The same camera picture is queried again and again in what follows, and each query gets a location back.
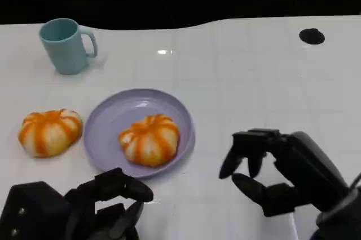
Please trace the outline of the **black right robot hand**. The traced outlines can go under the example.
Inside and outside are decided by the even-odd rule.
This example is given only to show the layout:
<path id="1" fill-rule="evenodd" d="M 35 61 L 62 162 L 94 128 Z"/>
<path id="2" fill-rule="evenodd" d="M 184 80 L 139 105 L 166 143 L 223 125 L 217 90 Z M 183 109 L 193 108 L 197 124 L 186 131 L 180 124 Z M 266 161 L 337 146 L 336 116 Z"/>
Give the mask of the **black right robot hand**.
<path id="1" fill-rule="evenodd" d="M 266 217 L 288 214 L 298 206 L 312 204 L 329 211 L 349 193 L 337 167 L 305 132 L 282 134 L 279 130 L 251 129 L 236 132 L 224 159 L 219 178 L 231 177 L 237 188 L 261 206 Z M 267 153 L 289 181 L 264 186 L 257 180 Z"/>

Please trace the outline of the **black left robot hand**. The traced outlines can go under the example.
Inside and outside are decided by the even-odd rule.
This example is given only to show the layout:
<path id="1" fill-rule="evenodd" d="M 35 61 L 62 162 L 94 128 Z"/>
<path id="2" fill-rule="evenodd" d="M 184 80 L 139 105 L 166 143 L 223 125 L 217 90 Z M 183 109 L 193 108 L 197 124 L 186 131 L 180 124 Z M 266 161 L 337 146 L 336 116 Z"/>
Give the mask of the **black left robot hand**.
<path id="1" fill-rule="evenodd" d="M 11 187 L 1 239 L 138 239 L 136 224 L 153 191 L 115 168 L 61 195 L 44 181 Z"/>

